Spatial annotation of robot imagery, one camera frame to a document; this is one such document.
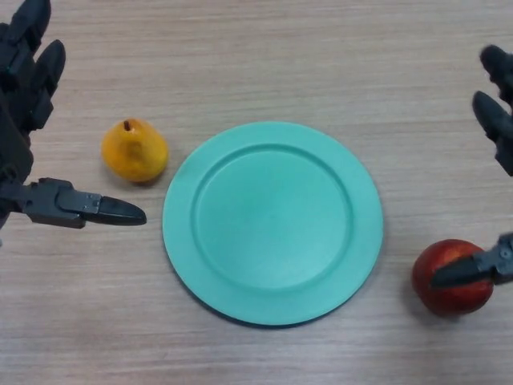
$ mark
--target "red apple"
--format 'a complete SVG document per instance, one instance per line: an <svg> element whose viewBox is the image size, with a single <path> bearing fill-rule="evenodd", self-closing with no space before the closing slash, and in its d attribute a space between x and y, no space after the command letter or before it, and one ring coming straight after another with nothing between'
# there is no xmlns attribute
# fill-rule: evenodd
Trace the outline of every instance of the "red apple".
<svg viewBox="0 0 513 385"><path fill-rule="evenodd" d="M487 303L494 291L489 281L442 290L430 286L435 270L477 251L482 249L473 243L446 239L434 243L420 254L414 264L411 281L415 292L431 312L443 317L455 317L472 313Z"/></svg>

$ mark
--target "yellow pear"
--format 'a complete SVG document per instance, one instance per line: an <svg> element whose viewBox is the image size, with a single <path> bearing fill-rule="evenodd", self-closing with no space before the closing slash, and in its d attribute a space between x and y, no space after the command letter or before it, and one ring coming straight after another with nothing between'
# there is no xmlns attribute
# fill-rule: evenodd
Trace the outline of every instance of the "yellow pear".
<svg viewBox="0 0 513 385"><path fill-rule="evenodd" d="M168 145L147 121L127 119L103 137L102 158L123 179L147 182L166 168Z"/></svg>

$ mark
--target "teal plastic plate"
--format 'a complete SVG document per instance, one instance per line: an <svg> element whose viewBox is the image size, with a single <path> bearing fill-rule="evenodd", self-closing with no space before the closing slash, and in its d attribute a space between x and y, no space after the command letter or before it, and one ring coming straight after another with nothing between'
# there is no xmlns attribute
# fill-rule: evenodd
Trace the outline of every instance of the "teal plastic plate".
<svg viewBox="0 0 513 385"><path fill-rule="evenodd" d="M378 191L336 140L298 124L246 124L197 148L164 203L183 283L222 314L306 322L347 301L379 254Z"/></svg>

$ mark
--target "wooden table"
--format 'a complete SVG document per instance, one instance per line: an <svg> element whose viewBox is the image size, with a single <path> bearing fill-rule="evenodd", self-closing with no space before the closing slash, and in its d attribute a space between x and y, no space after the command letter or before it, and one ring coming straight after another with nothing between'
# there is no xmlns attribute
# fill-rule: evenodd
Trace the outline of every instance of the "wooden table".
<svg viewBox="0 0 513 385"><path fill-rule="evenodd" d="M2 21L19 4L4 0ZM13 215L0 232L0 383L38 385L506 384L513 285L458 322L410 289L418 253L513 228L513 184L471 111L495 94L478 55L513 50L505 0L55 0L45 44L67 68L33 135L30 178L143 207L147 225L81 231ZM150 120L172 156L150 187L102 165L103 133ZM255 120L318 128L357 154L382 196L386 239L357 295L330 316L256 330L203 309L161 239L164 194L207 138Z"/></svg>

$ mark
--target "table surface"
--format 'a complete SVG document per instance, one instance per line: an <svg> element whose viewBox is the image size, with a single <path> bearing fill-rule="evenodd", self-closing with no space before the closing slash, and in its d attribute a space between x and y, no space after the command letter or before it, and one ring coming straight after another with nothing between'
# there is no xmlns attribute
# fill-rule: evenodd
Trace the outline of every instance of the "table surface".
<svg viewBox="0 0 513 385"><path fill-rule="evenodd" d="M0 5L8 21L18 1ZM44 40L67 68L33 135L32 180L133 201L148 223L81 231L11 216L0 232L0 383L504 384L513 377L513 285L457 322L410 289L414 259L448 237L482 246L513 228L512 182L471 111L493 95L478 56L513 49L506 0L70 0ZM102 165L103 133L151 121L171 147L152 187ZM369 168L386 217L382 255L349 303L309 325L218 318L178 283L164 194L207 138L256 120L334 136Z"/></svg>

